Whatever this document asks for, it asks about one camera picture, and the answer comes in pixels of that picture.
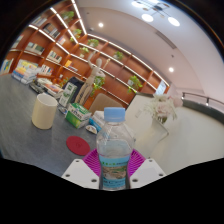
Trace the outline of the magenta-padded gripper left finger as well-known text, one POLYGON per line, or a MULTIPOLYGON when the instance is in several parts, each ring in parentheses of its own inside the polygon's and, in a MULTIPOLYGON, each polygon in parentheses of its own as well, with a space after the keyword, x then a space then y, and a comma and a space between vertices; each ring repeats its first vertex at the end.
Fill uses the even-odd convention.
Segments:
POLYGON ((74 159, 62 178, 84 188, 98 189, 100 172, 98 153, 94 149, 83 159, 74 159))

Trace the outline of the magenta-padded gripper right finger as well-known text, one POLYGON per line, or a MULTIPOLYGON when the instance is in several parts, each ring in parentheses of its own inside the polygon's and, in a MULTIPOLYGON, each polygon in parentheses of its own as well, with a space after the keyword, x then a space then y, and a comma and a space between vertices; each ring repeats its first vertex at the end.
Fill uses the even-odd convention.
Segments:
POLYGON ((146 159, 137 150, 131 153, 127 174, 131 189, 143 187, 166 176, 154 159, 146 159))

